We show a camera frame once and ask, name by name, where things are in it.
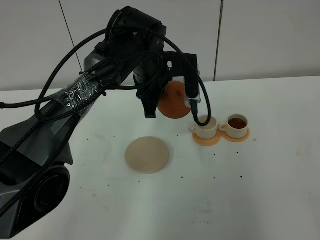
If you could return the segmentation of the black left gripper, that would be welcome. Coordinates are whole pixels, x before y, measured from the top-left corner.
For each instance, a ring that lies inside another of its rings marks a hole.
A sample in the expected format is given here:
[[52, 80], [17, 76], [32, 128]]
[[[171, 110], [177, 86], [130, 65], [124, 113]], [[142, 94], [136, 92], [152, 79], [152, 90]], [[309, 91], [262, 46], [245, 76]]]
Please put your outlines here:
[[142, 102], [146, 119], [156, 118], [164, 88], [173, 80], [169, 76], [168, 54], [165, 51], [143, 51], [133, 54], [133, 59], [137, 61], [137, 66], [133, 70], [133, 79], [137, 87], [136, 96]]

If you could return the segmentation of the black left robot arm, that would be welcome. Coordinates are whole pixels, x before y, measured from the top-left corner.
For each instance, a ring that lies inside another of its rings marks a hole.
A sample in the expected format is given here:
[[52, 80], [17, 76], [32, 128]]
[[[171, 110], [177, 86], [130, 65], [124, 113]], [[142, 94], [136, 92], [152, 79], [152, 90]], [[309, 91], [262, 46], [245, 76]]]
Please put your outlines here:
[[[65, 164], [72, 164], [69, 140], [96, 100], [120, 90], [133, 75], [132, 89], [147, 119], [156, 116], [168, 83], [166, 27], [135, 8], [117, 10], [103, 29], [76, 45], [58, 64], [34, 106], [34, 115], [0, 133], [0, 231], [3, 238], [29, 227], [64, 199], [70, 184]], [[104, 36], [84, 61], [83, 72], [66, 88], [47, 96], [65, 63], [87, 43]]]

